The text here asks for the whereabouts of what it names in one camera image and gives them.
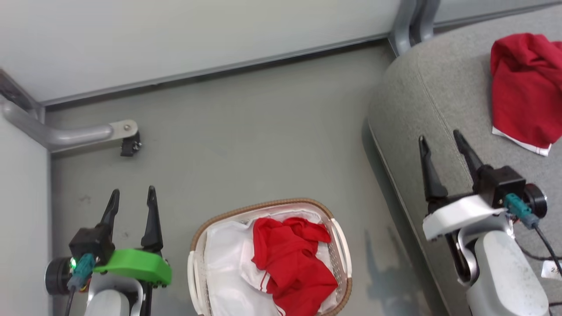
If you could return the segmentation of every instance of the red cloth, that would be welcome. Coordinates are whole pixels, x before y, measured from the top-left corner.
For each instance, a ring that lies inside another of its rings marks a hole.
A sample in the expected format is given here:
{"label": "red cloth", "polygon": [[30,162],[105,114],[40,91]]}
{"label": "red cloth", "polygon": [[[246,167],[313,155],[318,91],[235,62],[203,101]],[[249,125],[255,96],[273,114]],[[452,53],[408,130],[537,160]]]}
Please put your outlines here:
{"label": "red cloth", "polygon": [[514,34],[492,46],[493,126],[548,148],[562,136],[562,42]]}
{"label": "red cloth", "polygon": [[320,304],[338,287],[332,272],[316,258],[318,242],[330,242],[323,225],[302,218],[284,222],[260,218],[253,226],[254,257],[267,271],[267,291],[284,310],[281,315],[313,316]]}

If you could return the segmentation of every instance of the white label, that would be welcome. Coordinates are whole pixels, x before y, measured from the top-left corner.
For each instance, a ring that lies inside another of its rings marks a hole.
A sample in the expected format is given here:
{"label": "white label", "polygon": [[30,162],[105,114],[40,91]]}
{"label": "white label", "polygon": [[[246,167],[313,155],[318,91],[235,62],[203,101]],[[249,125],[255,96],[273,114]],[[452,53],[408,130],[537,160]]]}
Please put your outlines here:
{"label": "white label", "polygon": [[542,263],[541,277],[562,281],[562,276],[560,275],[554,261],[545,261]]}

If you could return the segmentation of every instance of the green 3d-printed part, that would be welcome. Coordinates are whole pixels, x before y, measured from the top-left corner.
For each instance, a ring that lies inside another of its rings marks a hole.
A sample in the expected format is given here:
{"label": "green 3d-printed part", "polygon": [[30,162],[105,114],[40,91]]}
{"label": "green 3d-printed part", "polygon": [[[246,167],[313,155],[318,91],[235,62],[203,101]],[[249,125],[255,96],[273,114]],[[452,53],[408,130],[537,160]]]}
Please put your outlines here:
{"label": "green 3d-printed part", "polygon": [[156,285],[172,282],[172,269],[161,256],[137,249],[115,250],[106,265],[94,268],[105,271]]}

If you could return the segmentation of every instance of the gray couch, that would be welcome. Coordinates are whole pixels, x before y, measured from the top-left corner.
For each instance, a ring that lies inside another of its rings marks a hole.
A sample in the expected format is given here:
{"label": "gray couch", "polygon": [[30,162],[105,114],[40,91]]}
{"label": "gray couch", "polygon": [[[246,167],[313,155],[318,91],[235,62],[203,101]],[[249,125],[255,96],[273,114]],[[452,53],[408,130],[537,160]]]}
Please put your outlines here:
{"label": "gray couch", "polygon": [[[541,227],[562,255],[562,143],[549,157],[527,151],[491,133],[490,49],[514,33],[542,33],[562,40],[562,6],[483,22],[436,36],[399,57],[387,70],[369,110],[369,125],[398,198],[409,217],[441,296],[454,316],[470,315],[465,289],[457,282],[446,241],[428,242],[422,220],[427,213],[418,137],[425,135],[433,162],[450,194],[469,192],[472,182],[452,137],[460,129],[484,162],[511,165],[549,197]],[[547,256],[534,232],[520,224],[518,240]],[[540,275],[541,263],[529,260]],[[562,283],[541,279],[549,301],[562,301]]]}

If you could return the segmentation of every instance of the metal leg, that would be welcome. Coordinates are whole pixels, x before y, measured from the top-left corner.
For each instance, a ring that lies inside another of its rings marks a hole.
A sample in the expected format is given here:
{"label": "metal leg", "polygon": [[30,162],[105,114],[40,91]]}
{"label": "metal leg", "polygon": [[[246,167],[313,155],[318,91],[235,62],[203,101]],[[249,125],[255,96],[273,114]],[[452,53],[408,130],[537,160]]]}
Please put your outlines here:
{"label": "metal leg", "polygon": [[38,110],[42,107],[2,69],[0,69],[0,94],[26,111]]}
{"label": "metal leg", "polygon": [[402,0],[398,8],[398,15],[388,37],[392,50],[396,56],[403,55],[411,48],[410,23],[414,18],[418,0]]}
{"label": "metal leg", "polygon": [[424,42],[433,37],[433,23],[441,0],[423,0],[421,10],[414,19],[412,35],[416,43]]}
{"label": "metal leg", "polygon": [[24,109],[0,96],[0,110],[7,121],[51,152],[132,137],[138,133],[137,123],[123,120],[93,127],[61,130],[46,126]]}

